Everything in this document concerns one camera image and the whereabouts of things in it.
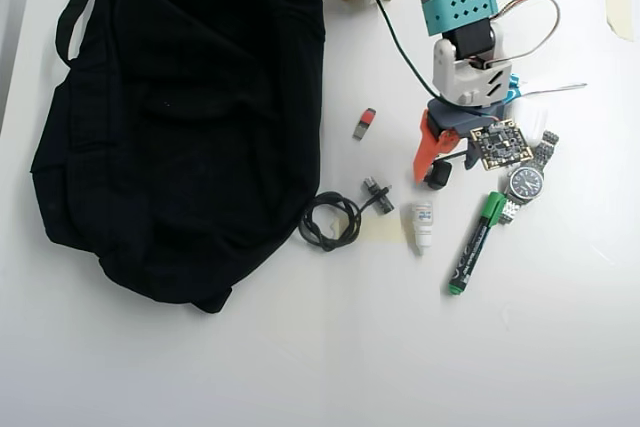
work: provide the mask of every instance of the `teal bracket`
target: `teal bracket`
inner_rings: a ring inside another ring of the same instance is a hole
[[[464,27],[498,13],[496,0],[430,0],[422,5],[429,35]]]

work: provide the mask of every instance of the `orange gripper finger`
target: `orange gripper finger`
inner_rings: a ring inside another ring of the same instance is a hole
[[[438,155],[448,154],[455,149],[460,142],[460,137],[456,134],[455,130],[445,130],[436,140],[427,125],[428,115],[429,109],[425,109],[422,122],[420,123],[422,141],[420,142],[420,147],[418,147],[416,157],[413,159],[413,178],[416,184],[424,181],[429,167],[431,167],[431,164]]]

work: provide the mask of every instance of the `tape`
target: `tape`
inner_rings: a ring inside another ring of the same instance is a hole
[[[331,226],[334,236],[337,238],[340,232],[349,225],[348,220],[344,216],[336,220]],[[402,219],[400,214],[391,212],[388,215],[364,215],[362,225],[360,226],[360,235],[356,242],[381,242],[389,244],[404,244],[407,237],[402,229]]]
[[[621,39],[634,42],[631,0],[606,0],[607,23]]]

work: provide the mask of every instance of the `green marker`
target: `green marker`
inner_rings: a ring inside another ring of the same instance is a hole
[[[453,273],[453,277],[449,281],[449,292],[452,295],[460,295],[467,288],[469,278],[473,272],[473,268],[480,257],[482,247],[489,235],[491,227],[496,225],[500,220],[502,209],[507,203],[507,198],[499,192],[491,192],[487,203],[482,211],[482,216],[478,222],[478,228],[473,232],[471,240],[464,248],[460,262]]]

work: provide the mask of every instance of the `circuit board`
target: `circuit board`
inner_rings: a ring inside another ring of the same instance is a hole
[[[496,122],[471,131],[486,170],[533,159],[533,152],[513,120]]]

